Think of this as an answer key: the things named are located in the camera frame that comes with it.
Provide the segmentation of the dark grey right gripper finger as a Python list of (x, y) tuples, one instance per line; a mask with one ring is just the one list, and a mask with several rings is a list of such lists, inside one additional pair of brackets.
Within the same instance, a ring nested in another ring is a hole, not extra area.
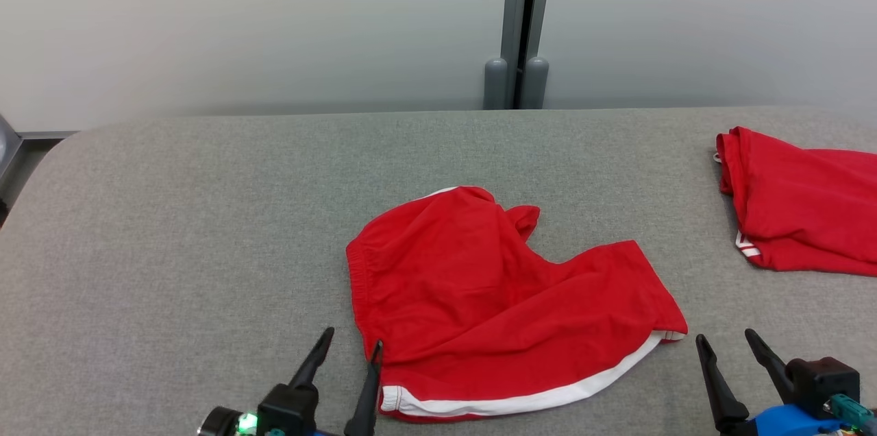
[(695, 337), (695, 346), (704, 376), (715, 430), (719, 433), (721, 429), (732, 426), (732, 424), (748, 422), (750, 416), (748, 408), (733, 395), (718, 367), (717, 355), (704, 334), (698, 334)]
[(781, 401), (792, 401), (793, 382), (787, 376), (786, 363), (781, 361), (781, 358), (764, 342), (764, 339), (761, 339), (761, 336), (754, 329), (746, 328), (745, 338), (756, 361), (767, 371)]

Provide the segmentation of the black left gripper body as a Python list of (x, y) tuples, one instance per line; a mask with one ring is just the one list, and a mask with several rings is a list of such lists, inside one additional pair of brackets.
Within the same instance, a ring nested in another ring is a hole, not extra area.
[(319, 436), (315, 411), (319, 392), (310, 385), (277, 384), (251, 412), (217, 406), (197, 436)]

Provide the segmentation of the grey framed dark panel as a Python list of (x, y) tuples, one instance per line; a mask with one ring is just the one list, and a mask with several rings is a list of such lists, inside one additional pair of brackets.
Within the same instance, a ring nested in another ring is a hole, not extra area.
[(0, 182), (10, 169), (16, 153), (22, 145), (22, 138), (0, 114)]

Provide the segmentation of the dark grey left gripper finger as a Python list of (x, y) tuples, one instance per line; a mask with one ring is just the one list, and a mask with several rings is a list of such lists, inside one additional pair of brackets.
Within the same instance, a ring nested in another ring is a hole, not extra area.
[(378, 340), (372, 351), (367, 375), (354, 409), (344, 427), (344, 436), (375, 436), (378, 402), (381, 398), (383, 342)]
[(328, 327), (322, 332), (320, 338), (314, 343), (309, 354), (301, 362), (295, 375), (291, 378), (288, 384), (289, 387), (292, 389), (316, 389), (314, 384), (315, 376), (317, 370), (325, 362), (328, 351), (331, 348), (334, 333), (335, 327)]

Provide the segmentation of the red jersey with white sleeves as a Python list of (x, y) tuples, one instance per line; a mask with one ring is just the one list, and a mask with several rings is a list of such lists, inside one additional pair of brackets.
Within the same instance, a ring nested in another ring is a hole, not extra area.
[(751, 264), (877, 278), (877, 153), (803, 149), (739, 126), (717, 135), (714, 159)]

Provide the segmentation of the grey partition post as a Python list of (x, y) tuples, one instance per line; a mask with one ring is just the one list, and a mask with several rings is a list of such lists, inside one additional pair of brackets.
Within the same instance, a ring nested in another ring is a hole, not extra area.
[(500, 56), (484, 68), (485, 110), (540, 109), (550, 65), (539, 55), (547, 0), (504, 0)]

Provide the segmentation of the red shorts with white trim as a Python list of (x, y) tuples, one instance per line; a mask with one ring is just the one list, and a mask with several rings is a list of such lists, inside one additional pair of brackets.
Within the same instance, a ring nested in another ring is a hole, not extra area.
[(535, 206), (455, 186), (370, 221), (347, 246), (354, 321), (382, 344), (377, 408), (445, 422), (591, 398), (687, 321), (635, 241), (554, 263)]

